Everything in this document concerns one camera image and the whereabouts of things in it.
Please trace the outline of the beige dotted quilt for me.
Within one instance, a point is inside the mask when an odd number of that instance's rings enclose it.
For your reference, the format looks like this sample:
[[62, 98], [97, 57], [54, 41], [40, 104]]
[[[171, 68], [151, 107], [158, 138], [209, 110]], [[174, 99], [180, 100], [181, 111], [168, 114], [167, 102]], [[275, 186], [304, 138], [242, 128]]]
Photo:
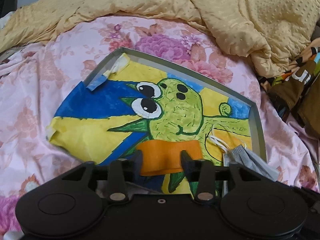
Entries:
[[319, 0], [38, 0], [9, 18], [1, 51], [54, 40], [109, 14], [183, 20], [215, 37], [223, 52], [250, 57], [259, 75], [274, 77], [310, 42]]

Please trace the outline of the grey metal tray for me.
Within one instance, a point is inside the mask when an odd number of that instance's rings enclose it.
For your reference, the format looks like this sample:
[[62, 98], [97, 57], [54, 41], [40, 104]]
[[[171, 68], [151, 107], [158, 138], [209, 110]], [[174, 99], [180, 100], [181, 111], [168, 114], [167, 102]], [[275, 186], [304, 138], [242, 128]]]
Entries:
[[184, 66], [134, 49], [120, 47], [116, 49], [114, 52], [107, 55], [88, 75], [88, 77], [86, 77], [86, 79], [84, 80], [85, 86], [88, 87], [95, 80], [97, 80], [99, 76], [102, 75], [106, 70], [111, 69], [117, 61], [117, 59], [119, 59], [123, 53], [127, 54], [127, 56], [135, 62], [153, 68], [157, 68], [176, 77], [183, 78], [187, 81], [192, 81], [198, 85], [209, 88], [230, 98], [243, 101], [243, 103], [247, 104], [250, 107], [248, 120], [252, 138], [252, 150], [257, 155], [259, 155], [264, 161], [267, 160], [263, 127], [261, 124], [259, 111], [255, 102], [230, 89], [229, 87], [219, 82], [216, 82], [202, 74], [199, 74], [193, 70], [185, 68]]

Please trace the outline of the pink floral bedsheet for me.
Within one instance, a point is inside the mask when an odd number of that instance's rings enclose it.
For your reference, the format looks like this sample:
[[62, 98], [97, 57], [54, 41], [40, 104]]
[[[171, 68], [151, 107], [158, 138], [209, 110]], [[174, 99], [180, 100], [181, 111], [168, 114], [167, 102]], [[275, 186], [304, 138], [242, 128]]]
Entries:
[[119, 47], [176, 60], [254, 101], [268, 162], [287, 185], [319, 190], [319, 141], [293, 117], [281, 120], [249, 61], [226, 56], [214, 39], [189, 25], [131, 16], [80, 23], [54, 42], [35, 43], [1, 62], [1, 234], [19, 231], [20, 196], [78, 162], [46, 140], [45, 129], [69, 92]]

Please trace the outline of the brown colourful cartoon blanket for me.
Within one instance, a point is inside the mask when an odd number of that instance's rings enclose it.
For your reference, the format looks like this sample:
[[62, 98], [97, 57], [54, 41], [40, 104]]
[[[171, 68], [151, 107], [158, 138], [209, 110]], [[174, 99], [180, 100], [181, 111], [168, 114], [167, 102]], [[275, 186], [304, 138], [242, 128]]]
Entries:
[[260, 84], [283, 121], [292, 115], [300, 126], [319, 138], [319, 38], [313, 40], [280, 76]]

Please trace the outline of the yellow blue cartoon drawing paper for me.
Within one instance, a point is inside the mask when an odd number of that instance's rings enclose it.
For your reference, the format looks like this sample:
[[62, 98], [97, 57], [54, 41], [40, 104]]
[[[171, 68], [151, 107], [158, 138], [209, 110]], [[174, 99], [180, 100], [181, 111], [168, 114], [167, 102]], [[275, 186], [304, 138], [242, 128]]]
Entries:
[[[252, 148], [250, 107], [237, 100], [131, 60], [123, 53], [88, 87], [81, 81], [58, 107], [47, 139], [76, 159], [107, 165], [131, 158], [147, 140], [197, 140], [203, 157], [223, 164], [223, 154]], [[139, 176], [138, 185], [164, 193], [193, 193], [183, 171]]]

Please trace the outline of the grey face mask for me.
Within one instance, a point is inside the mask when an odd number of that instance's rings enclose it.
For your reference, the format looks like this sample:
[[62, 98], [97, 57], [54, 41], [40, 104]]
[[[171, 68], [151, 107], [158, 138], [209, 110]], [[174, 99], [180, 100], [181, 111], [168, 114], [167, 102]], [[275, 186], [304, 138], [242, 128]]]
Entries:
[[261, 159], [257, 154], [244, 148], [242, 145], [228, 150], [223, 154], [224, 167], [229, 166], [230, 163], [241, 164], [272, 181], [277, 181], [279, 176], [279, 171], [277, 169], [269, 166], [267, 162]]

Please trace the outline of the orange cloth strip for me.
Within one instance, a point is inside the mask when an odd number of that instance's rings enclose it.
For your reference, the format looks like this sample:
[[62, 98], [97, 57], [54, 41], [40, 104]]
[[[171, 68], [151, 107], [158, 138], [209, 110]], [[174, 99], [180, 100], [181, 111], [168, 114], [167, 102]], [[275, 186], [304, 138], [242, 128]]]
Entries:
[[170, 142], [147, 140], [136, 146], [142, 152], [141, 176], [160, 176], [182, 172], [181, 152], [186, 151], [192, 159], [203, 157], [197, 140]]

